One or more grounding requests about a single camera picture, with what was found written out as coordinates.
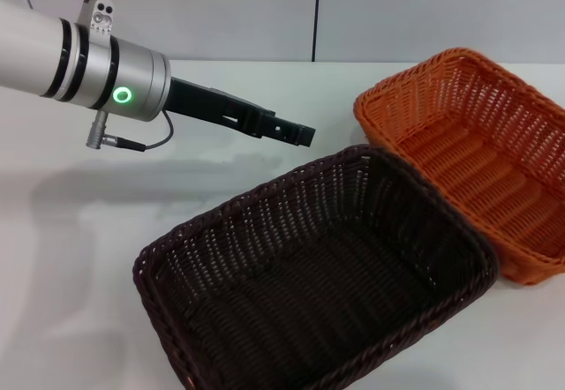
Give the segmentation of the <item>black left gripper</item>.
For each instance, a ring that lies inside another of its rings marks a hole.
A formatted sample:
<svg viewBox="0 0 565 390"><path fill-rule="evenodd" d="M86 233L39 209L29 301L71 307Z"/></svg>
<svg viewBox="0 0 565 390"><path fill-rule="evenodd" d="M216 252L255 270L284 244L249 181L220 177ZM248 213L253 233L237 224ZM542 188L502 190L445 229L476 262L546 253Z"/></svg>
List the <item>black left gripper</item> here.
<svg viewBox="0 0 565 390"><path fill-rule="evenodd" d="M166 110L251 137L267 137L293 146L309 147L316 132L314 128L281 118L272 110L231 94L177 78L170 81Z"/></svg>

